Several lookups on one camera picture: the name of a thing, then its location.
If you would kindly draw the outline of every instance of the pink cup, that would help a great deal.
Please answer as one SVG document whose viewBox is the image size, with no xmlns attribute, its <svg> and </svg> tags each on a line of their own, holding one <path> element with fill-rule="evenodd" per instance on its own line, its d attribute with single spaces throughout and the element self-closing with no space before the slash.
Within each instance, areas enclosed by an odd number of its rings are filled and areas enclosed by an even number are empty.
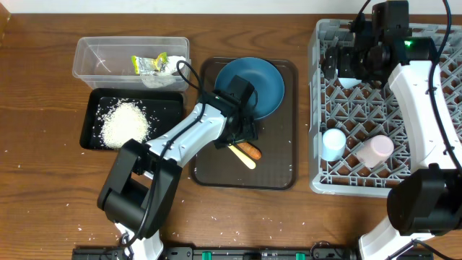
<svg viewBox="0 0 462 260">
<path fill-rule="evenodd" d="M 369 168 L 384 163 L 394 150 L 393 142 L 388 136 L 378 135 L 364 142 L 364 147 L 357 153 L 356 157 L 361 163 Z"/>
</svg>

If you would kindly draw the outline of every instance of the wooden table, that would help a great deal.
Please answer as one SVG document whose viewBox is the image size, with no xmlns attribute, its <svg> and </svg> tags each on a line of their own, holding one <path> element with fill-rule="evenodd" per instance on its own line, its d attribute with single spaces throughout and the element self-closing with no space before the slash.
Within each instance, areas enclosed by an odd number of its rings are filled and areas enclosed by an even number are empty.
<svg viewBox="0 0 462 260">
<path fill-rule="evenodd" d="M 385 216 L 385 199 L 319 195 L 308 186 L 308 41 L 322 18 L 353 15 L 13 14 L 0 47 L 0 259 L 70 259 L 120 235 L 96 198 L 116 153 L 79 146 L 90 88 L 72 76 L 78 39 L 185 36 L 193 66 L 212 56 L 287 59 L 299 72 L 299 176 L 284 192 L 207 188 L 185 168 L 162 240 L 206 247 L 352 245 Z M 444 23 L 417 16 L 412 22 Z M 462 17 L 454 18 L 455 24 Z M 189 89 L 188 109 L 196 91 Z M 430 244 L 462 257 L 462 232 Z"/>
</svg>

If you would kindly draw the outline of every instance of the brown tray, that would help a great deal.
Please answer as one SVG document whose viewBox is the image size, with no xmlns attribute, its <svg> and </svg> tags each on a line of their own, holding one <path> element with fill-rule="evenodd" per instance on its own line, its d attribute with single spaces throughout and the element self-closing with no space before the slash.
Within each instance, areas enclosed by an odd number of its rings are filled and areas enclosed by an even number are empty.
<svg viewBox="0 0 462 260">
<path fill-rule="evenodd" d="M 214 89 L 222 68 L 235 58 L 210 58 L 202 64 L 204 87 Z M 228 148 L 206 145 L 191 161 L 191 177 L 204 186 L 246 189 L 290 188 L 297 176 L 297 68 L 290 61 L 267 60 L 279 70 L 284 80 L 284 99 L 269 116 L 256 121 L 258 140 L 251 143 L 260 149 L 256 168 L 247 168 Z"/>
</svg>

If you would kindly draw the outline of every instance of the gray dish rack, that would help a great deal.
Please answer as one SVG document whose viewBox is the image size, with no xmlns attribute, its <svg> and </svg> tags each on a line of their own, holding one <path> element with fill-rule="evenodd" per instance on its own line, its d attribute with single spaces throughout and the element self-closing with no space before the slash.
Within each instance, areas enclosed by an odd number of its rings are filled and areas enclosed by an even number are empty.
<svg viewBox="0 0 462 260">
<path fill-rule="evenodd" d="M 310 89 L 309 171 L 310 187 L 320 194 L 387 197 L 391 188 L 410 173 L 410 151 L 401 111 L 393 93 L 361 83 L 344 89 L 337 79 L 328 81 L 321 71 L 326 49 L 353 46 L 349 20 L 322 19 L 316 24 L 308 46 Z M 437 48 L 445 25 L 411 24 L 413 36 L 430 36 Z M 462 140 L 462 27 L 452 26 L 440 59 L 441 82 L 454 127 Z M 322 133 L 341 129 L 347 136 L 344 156 L 335 162 L 321 159 Z M 391 157 L 373 169 L 354 156 L 362 142 L 378 134 L 393 140 Z"/>
</svg>

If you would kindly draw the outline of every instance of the clear plastic container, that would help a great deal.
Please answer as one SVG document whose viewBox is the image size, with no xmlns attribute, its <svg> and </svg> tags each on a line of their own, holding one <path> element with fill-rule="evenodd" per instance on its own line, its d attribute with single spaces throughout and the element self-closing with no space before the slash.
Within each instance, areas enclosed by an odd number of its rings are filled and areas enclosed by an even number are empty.
<svg viewBox="0 0 462 260">
<path fill-rule="evenodd" d="M 162 52 L 190 61 L 189 41 L 184 37 L 83 37 L 77 43 L 72 74 L 92 89 L 186 90 L 188 85 L 178 73 L 169 76 L 135 74 L 131 56 L 155 59 Z M 181 71 L 189 77 L 186 66 Z"/>
</svg>

